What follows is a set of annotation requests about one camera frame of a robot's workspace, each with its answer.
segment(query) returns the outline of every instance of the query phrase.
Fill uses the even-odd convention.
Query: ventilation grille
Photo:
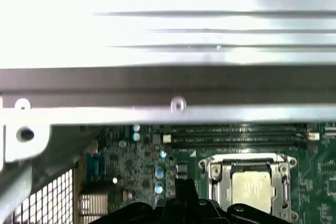
[[[12,214],[12,224],[72,224],[72,170],[27,198]]]

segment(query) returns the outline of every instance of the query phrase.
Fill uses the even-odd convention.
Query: chip
[[[153,144],[161,144],[161,136],[159,134],[153,134]]]
[[[336,178],[329,178],[328,180],[328,194],[336,194]]]
[[[232,185],[232,204],[246,204],[268,214],[271,212],[275,192],[268,172],[235,172]]]

